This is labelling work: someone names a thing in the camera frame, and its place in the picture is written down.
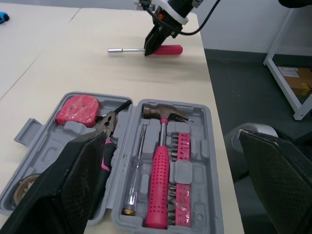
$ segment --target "red screwdriver handle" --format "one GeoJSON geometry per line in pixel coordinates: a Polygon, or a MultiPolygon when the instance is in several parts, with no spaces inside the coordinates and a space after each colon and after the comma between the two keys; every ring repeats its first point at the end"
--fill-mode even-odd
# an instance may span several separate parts
{"type": "Polygon", "coordinates": [[[168,149],[166,146],[158,146],[153,158],[149,204],[145,221],[148,228],[167,228],[168,183],[168,149]]]}
{"type": "Polygon", "coordinates": [[[162,45],[154,55],[180,55],[182,52],[183,47],[180,45],[162,45]]]}

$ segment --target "gray floor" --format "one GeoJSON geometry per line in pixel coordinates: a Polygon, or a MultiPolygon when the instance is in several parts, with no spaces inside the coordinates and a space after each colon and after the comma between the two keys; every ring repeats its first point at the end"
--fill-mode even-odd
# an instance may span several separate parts
{"type": "Polygon", "coordinates": [[[291,106],[261,62],[205,52],[223,135],[248,122],[270,125],[295,139],[312,131],[312,117],[293,119],[291,106]]]}
{"type": "MultiPolygon", "coordinates": [[[[224,136],[248,122],[270,125],[294,139],[312,131],[311,116],[302,121],[293,119],[291,106],[262,64],[264,54],[211,50],[205,50],[205,54],[224,136]]],[[[291,60],[277,56],[275,62],[291,65],[291,60]]],[[[312,62],[304,60],[301,64],[312,62]]],[[[250,178],[235,183],[234,188],[245,233],[275,234],[250,178]]]]}

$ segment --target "table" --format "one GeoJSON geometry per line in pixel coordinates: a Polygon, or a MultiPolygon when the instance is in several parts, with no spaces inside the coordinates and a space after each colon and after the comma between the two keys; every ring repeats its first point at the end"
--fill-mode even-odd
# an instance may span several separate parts
{"type": "Polygon", "coordinates": [[[289,104],[292,106],[292,108],[294,110],[293,118],[295,120],[302,120],[303,117],[307,113],[309,113],[310,110],[312,110],[312,94],[310,94],[310,96],[305,100],[305,102],[301,104],[301,102],[296,97],[296,95],[292,91],[291,87],[289,86],[289,84],[287,83],[287,81],[285,80],[285,78],[283,77],[283,75],[281,74],[278,67],[276,66],[276,64],[273,61],[273,57],[274,57],[275,53],[277,52],[278,47],[279,47],[284,35],[287,33],[295,15],[296,15],[296,9],[290,9],[288,11],[288,14],[286,15],[286,18],[283,22],[283,25],[281,26],[281,29],[277,33],[277,35],[273,41],[273,44],[270,47],[266,58],[264,59],[263,64],[267,65],[267,67],[269,68],[273,77],[275,78],[277,84],[279,85],[279,87],[283,91],[285,97],[287,98],[289,104]]]}
{"type": "MultiPolygon", "coordinates": [[[[198,27],[195,14],[184,31],[198,27]]],[[[200,34],[168,38],[181,44],[180,57],[110,57],[109,47],[140,48],[152,28],[146,12],[80,9],[62,37],[51,43],[0,101],[0,189],[17,168],[26,148],[13,141],[28,118],[45,123],[65,93],[85,91],[122,95],[134,105],[144,98],[204,104],[212,112],[225,233],[243,233],[233,181],[200,34]]],[[[86,234],[117,233],[110,212],[86,234]]]]}
{"type": "Polygon", "coordinates": [[[0,99],[79,8],[0,3],[10,20],[0,25],[0,99]]]}

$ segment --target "cardboard box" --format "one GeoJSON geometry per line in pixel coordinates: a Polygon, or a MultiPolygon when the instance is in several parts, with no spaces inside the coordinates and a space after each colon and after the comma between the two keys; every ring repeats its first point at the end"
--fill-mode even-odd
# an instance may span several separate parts
{"type": "Polygon", "coordinates": [[[308,95],[312,91],[312,69],[302,67],[278,67],[296,95],[308,95]]]}

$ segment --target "hammer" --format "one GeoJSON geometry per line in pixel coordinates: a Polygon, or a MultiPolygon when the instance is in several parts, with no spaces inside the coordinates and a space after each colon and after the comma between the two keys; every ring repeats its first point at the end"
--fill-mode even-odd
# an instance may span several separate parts
{"type": "Polygon", "coordinates": [[[153,157],[149,205],[145,224],[148,228],[166,229],[167,220],[167,197],[169,184],[169,154],[165,146],[167,136],[167,124],[170,120],[189,120],[187,116],[172,106],[143,107],[144,118],[157,118],[161,123],[159,146],[153,157]]]}

